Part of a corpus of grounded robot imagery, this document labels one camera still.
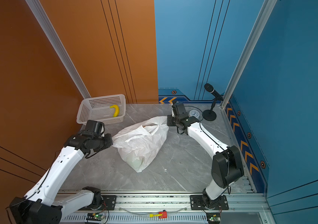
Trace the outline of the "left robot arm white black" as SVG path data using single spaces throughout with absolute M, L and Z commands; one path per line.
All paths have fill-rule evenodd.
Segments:
M 15 197 L 6 208 L 9 221 L 16 224 L 58 224 L 83 207 L 105 210 L 101 190 L 85 187 L 62 201 L 55 198 L 61 186 L 83 158 L 89 159 L 113 144 L 105 125 L 89 120 L 83 130 L 71 135 L 43 177 L 24 197 Z

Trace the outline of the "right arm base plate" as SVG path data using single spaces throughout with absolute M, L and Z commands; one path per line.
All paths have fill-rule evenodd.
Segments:
M 190 195 L 190 206 L 194 211 L 198 210 L 229 210 L 228 200 L 225 195 L 219 196 L 215 200 L 211 200 L 208 196 L 204 195 Z

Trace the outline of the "white plastic bag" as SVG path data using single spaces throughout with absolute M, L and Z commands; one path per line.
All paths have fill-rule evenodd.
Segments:
M 165 143 L 169 127 L 167 117 L 157 116 L 124 128 L 114 137 L 113 147 L 137 173 L 146 169 Z

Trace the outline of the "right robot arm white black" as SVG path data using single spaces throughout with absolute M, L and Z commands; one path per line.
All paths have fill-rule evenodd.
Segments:
M 228 210 L 224 193 L 230 193 L 231 185 L 245 174 L 241 151 L 236 146 L 224 144 L 207 131 L 196 117 L 189 115 L 183 103 L 175 100 L 171 107 L 167 125 L 176 127 L 178 134 L 196 140 L 212 158 L 212 181 L 203 190 L 199 207 L 203 210 Z

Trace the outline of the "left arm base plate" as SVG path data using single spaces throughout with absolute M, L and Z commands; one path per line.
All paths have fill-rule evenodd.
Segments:
M 113 211 L 116 207 L 117 196 L 116 195 L 102 195 L 100 203 L 91 204 L 81 208 L 79 211 Z

